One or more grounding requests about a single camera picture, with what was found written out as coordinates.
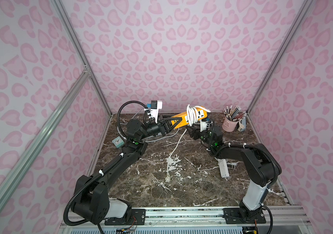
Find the white power strip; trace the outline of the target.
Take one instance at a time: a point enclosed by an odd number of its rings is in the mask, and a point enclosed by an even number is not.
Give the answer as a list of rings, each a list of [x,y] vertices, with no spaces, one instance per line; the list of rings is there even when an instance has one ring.
[[[230,177],[230,173],[229,173],[229,169],[228,169],[228,165],[227,165],[227,160],[226,159],[218,159],[218,166],[220,169],[220,175],[221,178],[229,178]]]

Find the orange power strip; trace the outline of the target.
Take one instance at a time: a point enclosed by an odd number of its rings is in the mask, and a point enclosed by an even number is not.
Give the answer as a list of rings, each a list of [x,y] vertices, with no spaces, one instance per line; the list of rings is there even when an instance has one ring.
[[[207,114],[210,112],[211,111],[209,109],[206,109],[202,106],[190,107],[190,105],[188,105],[185,112],[173,116],[182,119],[175,129],[184,127],[186,125],[193,126],[195,123],[198,123],[198,121],[206,118]]]

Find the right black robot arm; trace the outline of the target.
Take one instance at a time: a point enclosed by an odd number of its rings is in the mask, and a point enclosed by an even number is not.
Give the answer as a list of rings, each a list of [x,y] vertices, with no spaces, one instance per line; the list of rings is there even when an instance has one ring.
[[[269,189],[282,173],[281,166],[269,150],[261,143],[225,144],[223,132],[214,127],[201,131],[188,126],[187,132],[192,139],[207,145],[210,156],[218,160],[240,160],[244,163],[250,183],[239,207],[246,212],[261,209]]]

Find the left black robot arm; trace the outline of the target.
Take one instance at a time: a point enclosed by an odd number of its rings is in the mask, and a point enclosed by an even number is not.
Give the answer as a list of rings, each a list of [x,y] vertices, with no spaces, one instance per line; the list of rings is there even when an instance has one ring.
[[[144,108],[144,120],[131,119],[122,132],[126,141],[121,153],[103,169],[91,176],[81,176],[75,186],[74,195],[67,203],[63,221],[68,226],[77,226],[87,222],[100,225],[103,220],[114,219],[120,224],[131,220],[131,204],[121,199],[111,199],[109,190],[120,175],[145,153],[148,143],[145,138],[166,135],[184,121],[183,117],[159,116],[158,104],[141,104]]]

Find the pink pencil cup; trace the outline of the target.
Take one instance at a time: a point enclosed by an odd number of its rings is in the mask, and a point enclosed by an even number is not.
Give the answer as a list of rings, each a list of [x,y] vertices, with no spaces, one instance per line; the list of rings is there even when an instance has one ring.
[[[222,129],[226,132],[233,132],[238,125],[238,121],[230,121],[226,117],[224,118]]]

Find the bundle of pencils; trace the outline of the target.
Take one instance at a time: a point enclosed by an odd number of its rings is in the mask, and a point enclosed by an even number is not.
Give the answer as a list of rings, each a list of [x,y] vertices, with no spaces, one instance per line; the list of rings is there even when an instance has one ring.
[[[227,106],[224,109],[225,117],[228,121],[236,122],[247,116],[247,112],[242,112],[242,108],[240,106]]]

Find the blue beige pencil sharpener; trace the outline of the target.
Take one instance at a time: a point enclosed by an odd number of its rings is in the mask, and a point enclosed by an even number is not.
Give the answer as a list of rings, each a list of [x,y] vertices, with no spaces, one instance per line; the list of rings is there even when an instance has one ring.
[[[237,131],[243,132],[246,130],[246,116],[243,116],[238,122]]]

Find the small green alarm clock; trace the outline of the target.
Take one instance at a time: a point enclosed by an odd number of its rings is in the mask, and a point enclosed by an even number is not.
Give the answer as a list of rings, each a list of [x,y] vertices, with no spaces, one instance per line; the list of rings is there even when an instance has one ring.
[[[116,148],[120,148],[120,147],[122,147],[125,144],[125,142],[124,142],[124,140],[123,140],[123,138],[121,136],[118,136],[115,139],[113,139],[112,143],[114,144],[114,146]]]

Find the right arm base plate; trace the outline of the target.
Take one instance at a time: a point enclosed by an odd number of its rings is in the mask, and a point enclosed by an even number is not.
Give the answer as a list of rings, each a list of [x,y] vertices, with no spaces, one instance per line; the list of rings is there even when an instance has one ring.
[[[261,208],[254,211],[246,207],[224,208],[223,218],[226,224],[265,224],[266,219]]]

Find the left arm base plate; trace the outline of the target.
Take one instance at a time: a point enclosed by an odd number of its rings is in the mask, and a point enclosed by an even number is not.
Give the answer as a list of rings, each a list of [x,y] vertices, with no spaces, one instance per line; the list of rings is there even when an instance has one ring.
[[[121,218],[109,218],[105,221],[106,226],[118,225],[144,225],[146,218],[146,209],[127,210]]]

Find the aluminium front rail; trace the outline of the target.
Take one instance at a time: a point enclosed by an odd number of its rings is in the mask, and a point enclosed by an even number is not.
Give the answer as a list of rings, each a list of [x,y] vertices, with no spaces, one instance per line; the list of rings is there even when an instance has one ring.
[[[151,227],[214,227],[214,226],[311,226],[302,206],[269,206],[249,221],[240,218],[239,208],[230,207],[148,207],[134,208],[137,228]]]

